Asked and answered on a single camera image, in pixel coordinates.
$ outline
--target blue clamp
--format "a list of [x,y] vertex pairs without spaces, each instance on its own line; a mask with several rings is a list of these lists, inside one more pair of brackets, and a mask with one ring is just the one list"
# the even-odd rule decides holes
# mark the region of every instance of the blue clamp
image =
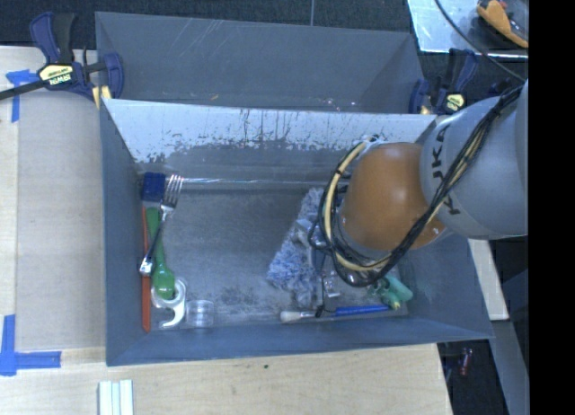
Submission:
[[[38,76],[30,70],[16,70],[15,72],[8,72],[6,78],[14,86],[21,84],[34,83],[38,80]],[[12,123],[20,119],[20,96],[15,95],[12,101]]]
[[464,88],[473,79],[479,58],[470,49],[450,49],[446,75],[434,84],[420,78],[409,101],[409,113],[452,115],[464,107]]
[[97,103],[95,99],[99,96],[90,81],[90,74],[101,71],[107,72],[107,82],[103,83],[108,86],[111,97],[119,98],[124,87],[124,74],[118,53],[105,54],[102,61],[88,65],[84,51],[83,64],[75,62],[74,52],[70,48],[70,31],[74,20],[75,15],[71,13],[43,13],[31,22],[32,41],[42,51],[46,64],[36,72],[36,81],[1,91],[0,101],[45,88],[75,93]]
[[14,351],[15,316],[4,317],[2,351],[0,351],[0,375],[14,376],[20,369],[60,368],[62,351],[18,353]]
[[47,84],[45,87],[51,91],[69,91],[82,95],[93,101],[94,85],[90,82],[91,70],[108,71],[108,87],[111,95],[118,98],[124,86],[124,77],[119,55],[109,53],[103,57],[103,65],[88,66],[74,61],[74,53],[70,48],[70,31],[75,20],[71,13],[43,13],[34,18],[30,24],[30,35],[34,45],[46,58],[46,66],[60,64],[71,66],[74,77],[70,84]]

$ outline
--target table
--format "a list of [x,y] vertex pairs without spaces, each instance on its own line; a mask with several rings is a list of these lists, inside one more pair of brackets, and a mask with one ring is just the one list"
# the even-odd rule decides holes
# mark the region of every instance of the table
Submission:
[[[6,71],[29,68],[35,70],[43,64],[43,56],[36,49],[0,47],[0,89],[9,87],[4,79]],[[73,94],[35,92],[22,98],[25,103],[43,103]],[[18,260],[22,259],[18,247],[19,122],[11,123],[11,101],[0,103],[0,260],[3,276],[0,288],[0,315],[18,310],[16,280]],[[52,213],[39,203],[39,212]],[[489,245],[470,242],[478,266],[478,274],[492,319],[509,317],[500,291]],[[81,261],[62,260],[62,263]],[[94,295],[102,292],[102,279],[81,279],[75,271],[68,298],[79,301],[61,303],[59,312],[82,318],[85,307],[82,293],[92,286]],[[46,271],[31,271],[39,285]],[[46,305],[57,301],[48,286],[38,292],[38,299]],[[49,336],[50,325],[46,326]],[[85,331],[72,328],[73,336]],[[134,388],[135,413],[358,413],[374,411],[393,414],[450,414],[447,387],[436,345],[420,345],[388,349],[367,349],[317,355],[242,358],[185,362],[150,366],[106,367],[104,348],[100,336],[83,336],[78,342],[95,346],[62,349],[61,368],[20,370],[16,376],[0,377],[0,411],[6,413],[95,413],[97,388],[102,380],[131,379]]]

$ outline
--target orange object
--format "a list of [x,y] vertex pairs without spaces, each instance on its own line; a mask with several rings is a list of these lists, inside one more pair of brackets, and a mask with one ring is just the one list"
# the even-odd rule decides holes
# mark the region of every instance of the orange object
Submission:
[[[144,252],[147,252],[149,245],[147,237],[146,207],[142,206],[142,221],[144,223]],[[146,332],[150,332],[152,326],[151,306],[150,306],[150,289],[152,288],[151,279],[142,277],[142,327]]]
[[[341,207],[343,228],[358,244],[391,251],[429,205],[420,186],[421,146],[374,146],[358,160]],[[445,229],[433,218],[412,248],[430,243]]]

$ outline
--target device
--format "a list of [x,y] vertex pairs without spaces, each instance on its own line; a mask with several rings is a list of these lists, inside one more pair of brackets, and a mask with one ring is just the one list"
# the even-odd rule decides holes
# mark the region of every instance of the device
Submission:
[[529,9],[521,0],[479,0],[476,9],[487,29],[529,48]]
[[525,83],[441,120],[419,143],[373,136],[355,145],[317,217],[340,278],[376,285],[409,249],[447,232],[527,235],[527,101]]

